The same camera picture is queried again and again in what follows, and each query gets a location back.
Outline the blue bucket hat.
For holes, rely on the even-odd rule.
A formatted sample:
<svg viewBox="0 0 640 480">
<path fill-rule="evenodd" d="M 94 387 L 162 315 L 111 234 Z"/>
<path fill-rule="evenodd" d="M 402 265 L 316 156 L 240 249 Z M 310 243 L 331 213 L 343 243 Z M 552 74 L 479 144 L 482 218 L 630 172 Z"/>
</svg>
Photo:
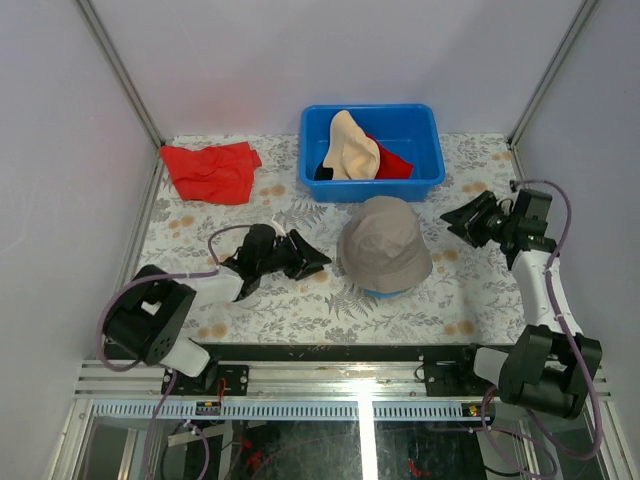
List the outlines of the blue bucket hat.
<svg viewBox="0 0 640 480">
<path fill-rule="evenodd" d="M 388 299 L 388 298 L 397 297 L 407 291 L 407 289 L 394 291 L 394 292 L 380 292 L 380 291 L 371 290 L 371 289 L 362 289 L 362 290 L 365 294 L 377 299 Z"/>
</svg>

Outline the grey hat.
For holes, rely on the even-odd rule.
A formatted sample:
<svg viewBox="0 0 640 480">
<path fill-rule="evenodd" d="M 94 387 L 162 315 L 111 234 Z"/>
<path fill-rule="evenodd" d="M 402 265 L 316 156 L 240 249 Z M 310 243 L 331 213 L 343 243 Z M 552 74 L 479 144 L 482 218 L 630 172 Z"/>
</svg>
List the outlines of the grey hat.
<svg viewBox="0 0 640 480">
<path fill-rule="evenodd" d="M 396 197 L 365 201 L 344 226 L 337 254 L 356 286 L 380 292 L 416 287 L 433 269 L 419 216 Z"/>
</svg>

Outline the red hat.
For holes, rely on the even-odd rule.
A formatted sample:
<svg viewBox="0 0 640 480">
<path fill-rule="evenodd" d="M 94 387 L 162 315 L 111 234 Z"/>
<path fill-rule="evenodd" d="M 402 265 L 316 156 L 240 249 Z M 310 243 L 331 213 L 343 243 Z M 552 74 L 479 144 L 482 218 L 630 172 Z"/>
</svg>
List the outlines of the red hat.
<svg viewBox="0 0 640 480">
<path fill-rule="evenodd" d="M 407 180 L 411 177 L 414 170 L 411 163 L 386 149 L 369 133 L 365 135 L 373 140 L 379 149 L 380 164 L 375 176 L 376 180 Z"/>
</svg>

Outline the blue plastic bin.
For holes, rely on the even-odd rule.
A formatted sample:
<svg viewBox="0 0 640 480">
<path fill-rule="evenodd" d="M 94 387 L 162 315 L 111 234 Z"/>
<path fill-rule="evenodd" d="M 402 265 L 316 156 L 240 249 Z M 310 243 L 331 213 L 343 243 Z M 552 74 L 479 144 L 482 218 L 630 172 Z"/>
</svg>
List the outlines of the blue plastic bin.
<svg viewBox="0 0 640 480">
<path fill-rule="evenodd" d="M 310 106 L 301 116 L 299 176 L 317 202 L 381 195 L 420 202 L 445 179 L 433 111 L 423 104 Z"/>
</svg>

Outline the beige bucket hat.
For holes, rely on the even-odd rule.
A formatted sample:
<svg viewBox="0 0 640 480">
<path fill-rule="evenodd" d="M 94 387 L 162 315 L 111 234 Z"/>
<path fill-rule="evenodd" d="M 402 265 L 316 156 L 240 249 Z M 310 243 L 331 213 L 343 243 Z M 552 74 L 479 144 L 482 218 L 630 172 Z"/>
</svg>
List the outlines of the beige bucket hat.
<svg viewBox="0 0 640 480">
<path fill-rule="evenodd" d="M 347 110 L 342 110 L 331 121 L 329 149 L 314 179 L 373 180 L 379 164 L 379 149 L 374 141 Z"/>
</svg>

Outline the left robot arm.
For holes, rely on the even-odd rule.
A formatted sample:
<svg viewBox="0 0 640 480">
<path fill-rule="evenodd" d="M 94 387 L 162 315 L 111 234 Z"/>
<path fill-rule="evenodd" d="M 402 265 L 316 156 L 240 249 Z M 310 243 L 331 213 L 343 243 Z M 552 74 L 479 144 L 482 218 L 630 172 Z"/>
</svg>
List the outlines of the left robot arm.
<svg viewBox="0 0 640 480">
<path fill-rule="evenodd" d="M 218 360 L 181 333 L 191 311 L 242 301 L 265 275 L 282 273 L 301 281 L 331 262 L 295 229 L 285 232 L 260 223 L 241 229 L 242 244 L 207 271 L 168 273 L 152 264 L 142 267 L 109 301 L 98 322 L 98 343 L 115 343 L 132 361 L 117 365 L 100 350 L 101 363 L 113 372 L 160 365 L 171 375 L 172 387 L 184 382 L 189 394 L 224 395 L 226 379 Z"/>
</svg>

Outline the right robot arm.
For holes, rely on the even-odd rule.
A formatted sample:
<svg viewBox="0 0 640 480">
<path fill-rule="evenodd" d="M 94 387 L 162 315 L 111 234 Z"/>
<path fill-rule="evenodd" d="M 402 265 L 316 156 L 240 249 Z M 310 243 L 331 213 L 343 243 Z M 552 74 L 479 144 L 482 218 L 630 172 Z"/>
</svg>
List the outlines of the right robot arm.
<svg viewBox="0 0 640 480">
<path fill-rule="evenodd" d="M 441 215 L 451 233 L 474 248 L 493 241 L 520 291 L 526 326 L 510 351 L 478 346 L 456 369 L 458 387 L 478 394 L 491 384 L 508 404 L 564 419 L 578 416 L 602 359 L 599 341 L 584 336 L 559 275 L 557 243 L 547 237 L 551 195 L 517 192 L 503 208 L 491 191 Z"/>
</svg>

